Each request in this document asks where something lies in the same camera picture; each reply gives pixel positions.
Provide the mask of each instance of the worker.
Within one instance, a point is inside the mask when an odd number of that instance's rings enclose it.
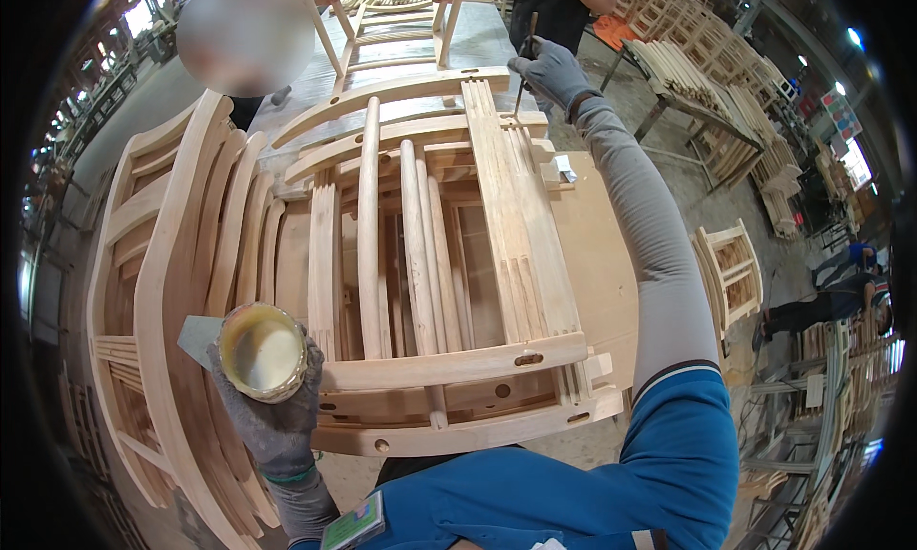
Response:
[[[572,53],[538,37],[533,53],[535,60],[515,57],[509,67],[559,106],[584,138],[636,273],[633,416],[620,463],[583,470],[518,445],[389,458],[374,490],[382,494],[385,530],[359,547],[719,548],[738,486],[736,429],[679,208]],[[338,519],[310,450],[324,357],[312,338],[304,341],[304,384],[274,405],[238,392],[220,370],[215,346],[208,348],[226,410],[267,480],[295,550],[318,548],[323,529]]]
[[[854,242],[839,253],[825,259],[821,265],[811,271],[811,285],[818,289],[818,276],[825,269],[835,268],[834,272],[828,276],[828,279],[821,285],[831,285],[840,280],[843,273],[850,268],[856,267],[857,271],[872,271],[881,275],[881,269],[877,269],[876,248],[862,242]]]
[[[436,0],[438,3],[452,3],[452,0]],[[579,40],[589,21],[589,14],[608,15],[614,8],[614,0],[512,0],[510,20],[510,41],[516,52],[529,34],[529,22],[534,12],[538,13],[534,33],[552,40],[570,50],[574,55],[579,50]],[[551,102],[535,96],[538,110],[551,119]]]
[[[892,310],[888,303],[888,282],[884,278],[861,271],[854,276],[821,288],[810,302],[791,302],[765,309],[752,349],[760,341],[770,341],[774,333],[801,333],[822,321],[848,319],[865,310],[866,321],[875,321],[879,334],[888,333]]]

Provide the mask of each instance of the gray work glove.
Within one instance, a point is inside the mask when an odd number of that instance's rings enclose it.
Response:
[[[512,57],[507,66],[522,75],[532,90],[564,109],[568,123],[574,119],[574,105],[589,96],[602,96],[589,85],[586,73],[579,68],[576,57],[566,47],[541,37],[532,38],[535,60]]]
[[[239,392],[223,373],[216,345],[207,346],[213,382],[223,405],[261,474],[272,482],[304,476],[315,465],[309,443],[317,425],[318,385],[322,382],[325,355],[305,335],[304,327],[297,327],[306,350],[303,385],[292,397],[277,404],[255,401]]]

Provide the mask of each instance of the blue shirt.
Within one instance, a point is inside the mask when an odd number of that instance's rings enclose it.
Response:
[[[857,268],[863,268],[863,248],[868,247],[872,250],[872,255],[866,258],[865,267],[872,268],[876,265],[876,248],[869,244],[850,244],[850,262],[856,264]]]
[[[521,448],[493,448],[387,482],[386,529],[361,550],[635,548],[665,529],[670,548],[719,548],[738,487],[729,395],[709,361],[673,366],[635,397],[619,464],[581,470]],[[315,541],[295,544],[313,550]]]

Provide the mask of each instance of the black t-shirt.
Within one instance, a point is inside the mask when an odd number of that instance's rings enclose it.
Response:
[[[553,40],[570,49],[574,55],[579,49],[582,30],[589,20],[589,7],[579,0],[515,0],[512,5],[510,40],[516,52],[528,36],[532,13],[538,12],[534,34]]]

